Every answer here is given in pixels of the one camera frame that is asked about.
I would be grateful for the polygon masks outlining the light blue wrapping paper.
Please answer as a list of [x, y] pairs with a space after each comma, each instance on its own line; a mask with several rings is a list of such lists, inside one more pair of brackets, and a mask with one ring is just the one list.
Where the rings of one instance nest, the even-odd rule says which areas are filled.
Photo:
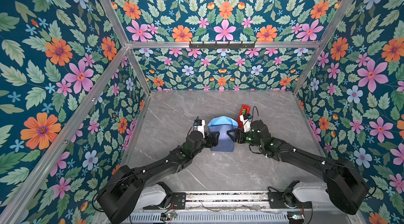
[[213, 138], [212, 151], [233, 152], [234, 138], [238, 129], [238, 122], [227, 116], [216, 117], [208, 124], [210, 137]]

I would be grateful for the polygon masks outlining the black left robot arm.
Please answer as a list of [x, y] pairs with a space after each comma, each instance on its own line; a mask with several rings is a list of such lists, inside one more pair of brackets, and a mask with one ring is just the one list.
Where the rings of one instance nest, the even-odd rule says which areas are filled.
[[187, 168], [204, 148], [216, 147], [219, 136], [220, 133], [204, 135], [195, 130], [186, 136], [182, 145], [158, 161], [136, 168], [127, 165], [120, 167], [96, 196], [109, 221], [113, 224], [122, 223], [133, 212], [146, 187]]

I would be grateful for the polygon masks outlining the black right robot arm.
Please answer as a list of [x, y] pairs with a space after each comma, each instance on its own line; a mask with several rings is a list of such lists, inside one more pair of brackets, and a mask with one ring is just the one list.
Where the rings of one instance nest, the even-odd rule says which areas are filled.
[[294, 165], [322, 179], [330, 201], [344, 213], [355, 215], [369, 193], [361, 171], [348, 160], [314, 155], [273, 137], [262, 120], [253, 121], [247, 131], [239, 128], [229, 130], [227, 135], [235, 143], [258, 147], [266, 158]]

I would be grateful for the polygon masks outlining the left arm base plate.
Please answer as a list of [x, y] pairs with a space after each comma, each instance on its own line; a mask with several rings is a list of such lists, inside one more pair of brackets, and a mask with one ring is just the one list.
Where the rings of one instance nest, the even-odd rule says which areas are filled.
[[186, 205], [187, 194], [185, 192], [174, 192], [166, 196], [159, 205], [144, 207], [144, 210], [183, 210]]

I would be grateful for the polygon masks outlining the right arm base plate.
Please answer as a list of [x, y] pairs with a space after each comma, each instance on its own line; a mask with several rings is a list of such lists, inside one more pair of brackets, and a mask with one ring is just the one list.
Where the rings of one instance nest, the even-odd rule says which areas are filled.
[[277, 192], [277, 191], [269, 191], [267, 193], [268, 196], [268, 202], [270, 205], [271, 209], [311, 209], [312, 208], [312, 203], [311, 202], [306, 202], [302, 203], [297, 200], [295, 196], [292, 194], [286, 194], [284, 195], [283, 192]]

